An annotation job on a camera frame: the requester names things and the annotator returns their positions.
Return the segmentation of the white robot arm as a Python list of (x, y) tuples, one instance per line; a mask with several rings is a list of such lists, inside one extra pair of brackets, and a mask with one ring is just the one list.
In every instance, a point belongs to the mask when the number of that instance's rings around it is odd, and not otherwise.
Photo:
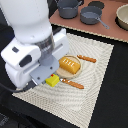
[(68, 53), (66, 30), (53, 34), (47, 0), (0, 0), (0, 9), (15, 35), (1, 51), (10, 80), (18, 89), (43, 83)]

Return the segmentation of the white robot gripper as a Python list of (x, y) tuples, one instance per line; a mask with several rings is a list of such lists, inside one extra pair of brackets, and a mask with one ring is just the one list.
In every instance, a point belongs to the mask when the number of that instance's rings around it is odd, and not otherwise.
[(58, 60), (68, 53), (69, 43), (64, 28), (38, 44), (22, 44), (13, 39), (2, 51), (6, 72), (12, 83), (23, 89), (33, 81), (39, 85), (59, 68)]

